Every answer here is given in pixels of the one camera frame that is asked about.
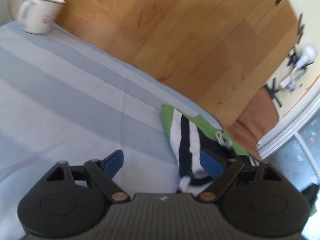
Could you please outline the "white wall plug adapter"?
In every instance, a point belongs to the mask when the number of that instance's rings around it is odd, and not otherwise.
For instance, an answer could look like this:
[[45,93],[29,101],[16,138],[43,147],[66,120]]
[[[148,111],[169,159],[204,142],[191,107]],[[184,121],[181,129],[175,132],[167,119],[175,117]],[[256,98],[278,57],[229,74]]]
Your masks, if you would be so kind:
[[293,48],[289,56],[291,72],[279,84],[280,90],[288,90],[290,93],[297,89],[297,81],[305,74],[307,67],[313,64],[318,56],[318,50],[314,44],[305,43]]

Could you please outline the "grey glass window door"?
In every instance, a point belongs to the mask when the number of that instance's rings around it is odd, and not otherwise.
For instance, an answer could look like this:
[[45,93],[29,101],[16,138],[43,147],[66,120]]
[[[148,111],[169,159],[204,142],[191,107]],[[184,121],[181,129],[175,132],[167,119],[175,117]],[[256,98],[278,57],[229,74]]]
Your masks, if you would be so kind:
[[319,178],[308,159],[309,150],[319,165],[319,112],[308,121],[288,126],[259,150],[262,158],[275,166],[298,190],[303,191]]

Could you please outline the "wooden headboard panel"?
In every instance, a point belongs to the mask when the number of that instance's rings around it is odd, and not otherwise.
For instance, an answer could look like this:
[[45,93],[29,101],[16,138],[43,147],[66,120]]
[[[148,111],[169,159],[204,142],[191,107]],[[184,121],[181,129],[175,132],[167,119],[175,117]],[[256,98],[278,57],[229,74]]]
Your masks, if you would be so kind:
[[288,0],[65,0],[57,23],[231,126],[297,42]]

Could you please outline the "black tape cross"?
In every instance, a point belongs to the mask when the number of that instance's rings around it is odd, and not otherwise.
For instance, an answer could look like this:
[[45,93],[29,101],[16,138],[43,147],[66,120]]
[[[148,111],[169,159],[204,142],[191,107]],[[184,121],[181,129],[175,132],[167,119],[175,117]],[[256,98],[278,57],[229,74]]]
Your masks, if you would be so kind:
[[268,96],[270,97],[271,101],[278,107],[283,107],[283,104],[277,97],[277,93],[280,91],[279,88],[276,88],[276,78],[274,77],[272,79],[272,86],[269,86],[268,84],[264,84],[263,89],[267,91]]

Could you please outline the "brown leather cushion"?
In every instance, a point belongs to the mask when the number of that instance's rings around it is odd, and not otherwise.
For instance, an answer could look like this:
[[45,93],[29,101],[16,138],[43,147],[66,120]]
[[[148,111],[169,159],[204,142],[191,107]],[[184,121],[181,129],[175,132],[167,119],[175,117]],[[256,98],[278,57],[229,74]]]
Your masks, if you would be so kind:
[[268,91],[261,88],[230,127],[224,127],[254,159],[261,161],[257,144],[278,123],[279,116]]

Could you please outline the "blue striped bed sheet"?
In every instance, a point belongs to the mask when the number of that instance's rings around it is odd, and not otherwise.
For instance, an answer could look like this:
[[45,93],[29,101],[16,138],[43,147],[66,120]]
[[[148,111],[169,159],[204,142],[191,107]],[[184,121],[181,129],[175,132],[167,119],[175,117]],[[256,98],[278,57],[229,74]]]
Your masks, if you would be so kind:
[[124,152],[115,177],[128,194],[171,193],[177,161],[161,106],[219,122],[180,93],[65,29],[26,33],[1,26],[1,239],[24,231],[17,206],[58,161],[82,165]]

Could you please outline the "white enamel mug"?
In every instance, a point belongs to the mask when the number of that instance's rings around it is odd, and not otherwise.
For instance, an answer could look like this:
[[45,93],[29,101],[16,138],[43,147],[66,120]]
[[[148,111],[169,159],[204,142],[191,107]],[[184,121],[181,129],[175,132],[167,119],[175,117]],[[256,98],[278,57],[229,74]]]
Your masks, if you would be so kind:
[[50,32],[64,5],[64,0],[25,0],[18,9],[16,21],[27,33],[43,35]]

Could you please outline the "green navy white knit sweater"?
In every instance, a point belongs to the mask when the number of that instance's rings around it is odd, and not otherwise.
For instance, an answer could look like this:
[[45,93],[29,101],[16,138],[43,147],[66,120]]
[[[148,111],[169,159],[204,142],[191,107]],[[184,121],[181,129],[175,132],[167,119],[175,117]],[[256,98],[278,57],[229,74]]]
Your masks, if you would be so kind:
[[237,159],[248,166],[258,161],[233,141],[223,129],[215,128],[202,115],[189,116],[171,105],[161,105],[165,133],[177,159],[180,182],[178,193],[194,196],[207,188],[213,178],[200,163],[200,153],[208,150],[223,160]]

